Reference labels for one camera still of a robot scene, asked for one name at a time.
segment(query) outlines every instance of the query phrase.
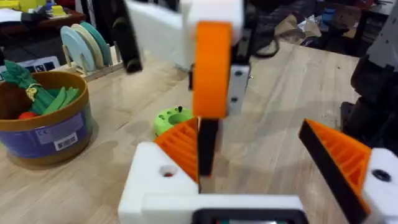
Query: round container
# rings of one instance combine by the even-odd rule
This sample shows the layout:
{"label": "round container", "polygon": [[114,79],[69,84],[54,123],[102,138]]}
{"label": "round container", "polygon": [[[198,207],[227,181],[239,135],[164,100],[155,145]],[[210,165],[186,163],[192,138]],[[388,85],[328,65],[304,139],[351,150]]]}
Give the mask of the round container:
{"label": "round container", "polygon": [[45,89],[74,87],[79,97],[54,113],[18,120],[30,108],[24,90],[0,84],[0,141],[13,162],[27,166],[47,166],[79,154],[93,132],[87,83],[67,72],[39,72],[33,77]]}

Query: wooden table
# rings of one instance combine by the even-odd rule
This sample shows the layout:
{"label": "wooden table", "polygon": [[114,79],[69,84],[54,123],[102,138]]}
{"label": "wooden table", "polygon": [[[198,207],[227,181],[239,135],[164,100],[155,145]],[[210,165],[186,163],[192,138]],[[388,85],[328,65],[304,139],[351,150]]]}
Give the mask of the wooden table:
{"label": "wooden table", "polygon": [[[253,60],[243,113],[224,122],[215,192],[297,194],[311,223],[346,223],[297,135],[304,118],[339,126],[340,103],[357,98],[349,84],[357,61],[286,43],[274,58]],[[187,75],[154,58],[141,73],[120,70],[88,85],[95,134],[76,159],[25,170],[0,150],[2,222],[117,223],[135,147],[154,139],[158,112],[190,107]]]}

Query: yellow object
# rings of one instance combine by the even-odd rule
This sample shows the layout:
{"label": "yellow object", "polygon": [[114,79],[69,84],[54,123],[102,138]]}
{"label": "yellow object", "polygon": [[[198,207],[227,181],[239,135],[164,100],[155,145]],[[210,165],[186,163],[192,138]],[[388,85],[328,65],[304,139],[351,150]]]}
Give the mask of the yellow object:
{"label": "yellow object", "polygon": [[36,9],[37,6],[44,6],[45,0],[19,0],[19,5],[22,12],[27,12],[28,9]]}
{"label": "yellow object", "polygon": [[53,16],[64,16],[66,13],[63,11],[62,6],[52,6],[51,7]]}
{"label": "yellow object", "polygon": [[35,95],[36,95],[36,93],[37,93],[37,89],[34,88],[35,86],[41,86],[41,85],[40,85],[40,84],[37,84],[37,83],[32,83],[32,84],[30,84],[30,85],[27,87],[27,89],[25,90],[25,91],[26,91],[27,97],[29,97],[29,99],[32,100],[32,102],[35,101]]}
{"label": "yellow object", "polygon": [[21,8],[19,7],[19,1],[2,1],[0,0],[0,9],[15,9],[15,10],[20,10]]}

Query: white label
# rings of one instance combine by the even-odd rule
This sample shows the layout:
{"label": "white label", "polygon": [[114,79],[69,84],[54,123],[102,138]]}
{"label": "white label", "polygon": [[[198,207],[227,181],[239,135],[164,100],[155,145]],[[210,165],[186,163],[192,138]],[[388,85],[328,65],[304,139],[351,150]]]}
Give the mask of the white label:
{"label": "white label", "polygon": [[59,139],[58,141],[55,141],[55,149],[57,151],[61,151],[62,149],[66,149],[67,147],[75,144],[77,142],[77,135],[76,133],[73,133],[65,138]]}

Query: teal plate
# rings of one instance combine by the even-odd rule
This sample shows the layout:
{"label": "teal plate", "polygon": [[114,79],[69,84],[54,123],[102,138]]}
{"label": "teal plate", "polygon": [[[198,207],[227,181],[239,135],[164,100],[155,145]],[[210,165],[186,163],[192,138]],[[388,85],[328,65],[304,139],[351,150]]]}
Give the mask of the teal plate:
{"label": "teal plate", "polygon": [[62,44],[67,46],[69,55],[77,65],[82,67],[83,62],[80,59],[80,54],[83,54],[83,57],[86,61],[87,71],[95,70],[93,55],[91,54],[85,41],[76,31],[70,27],[63,26],[61,28],[61,39]]}
{"label": "teal plate", "polygon": [[91,24],[87,22],[82,22],[80,25],[84,27],[94,37],[95,41],[99,45],[102,53],[102,58],[104,59],[104,64],[111,65],[111,51],[109,50],[109,47],[102,35]]}

